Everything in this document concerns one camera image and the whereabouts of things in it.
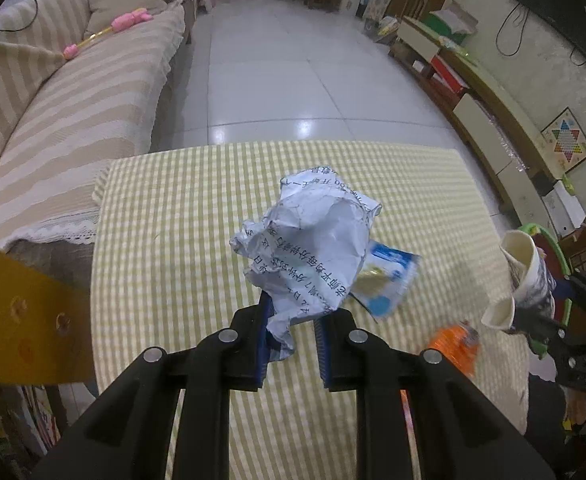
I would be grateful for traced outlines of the person's right hand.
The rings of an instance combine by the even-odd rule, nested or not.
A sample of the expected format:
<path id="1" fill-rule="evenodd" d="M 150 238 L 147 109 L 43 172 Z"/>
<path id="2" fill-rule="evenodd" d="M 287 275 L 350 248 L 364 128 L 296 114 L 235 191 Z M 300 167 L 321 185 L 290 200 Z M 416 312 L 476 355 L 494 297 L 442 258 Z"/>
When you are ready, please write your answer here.
<path id="1" fill-rule="evenodd" d="M 586 434 L 586 393 L 563 389 L 566 400 L 564 426 L 571 434 Z"/>

